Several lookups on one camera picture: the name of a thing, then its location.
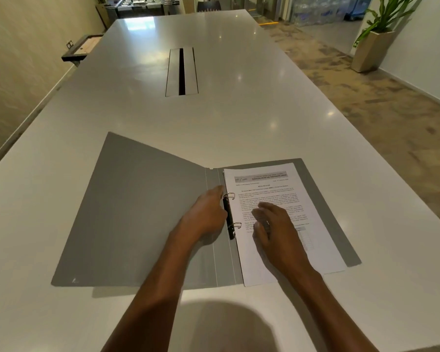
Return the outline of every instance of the binder ring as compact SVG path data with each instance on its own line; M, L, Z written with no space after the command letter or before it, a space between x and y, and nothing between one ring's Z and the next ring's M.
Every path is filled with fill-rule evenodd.
M225 195L223 195L223 199L224 198L231 198L232 200L235 200L235 193L234 192L228 192Z
M242 226L241 222L234 222L230 225L228 225L228 228L234 227L235 229L240 229Z

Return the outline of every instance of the forearm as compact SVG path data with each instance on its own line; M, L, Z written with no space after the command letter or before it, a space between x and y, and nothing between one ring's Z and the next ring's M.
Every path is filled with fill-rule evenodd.
M306 274L290 273L288 279L307 305L330 351L378 352L310 267Z
M192 247L178 225L107 341L104 352L166 351Z

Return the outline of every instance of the gray floor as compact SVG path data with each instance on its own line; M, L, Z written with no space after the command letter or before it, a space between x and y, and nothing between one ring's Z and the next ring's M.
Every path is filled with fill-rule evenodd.
M299 29L342 53L350 54L362 21L336 22Z

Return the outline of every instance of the printed document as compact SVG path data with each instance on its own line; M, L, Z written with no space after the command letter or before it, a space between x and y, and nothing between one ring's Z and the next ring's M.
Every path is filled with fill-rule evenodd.
M258 207L260 201L287 210L308 259L318 272L326 274L346 269L293 163L224 169L224 176L227 192L235 193L235 198L229 199L233 222L241 223L235 233L245 286L277 281L264 265L252 236L256 219L251 210Z

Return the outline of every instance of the hand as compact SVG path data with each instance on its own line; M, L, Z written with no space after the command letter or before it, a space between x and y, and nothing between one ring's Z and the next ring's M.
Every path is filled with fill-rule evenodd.
M264 249L269 261L287 278L314 272L308 256L285 209L274 204L260 202L252 210L258 220L254 224L254 235ZM267 220L270 234L259 221Z
M221 231L227 219L227 212L220 206L222 197L223 186L216 186L200 195L184 214L180 226L182 235L189 244L194 245L207 233Z

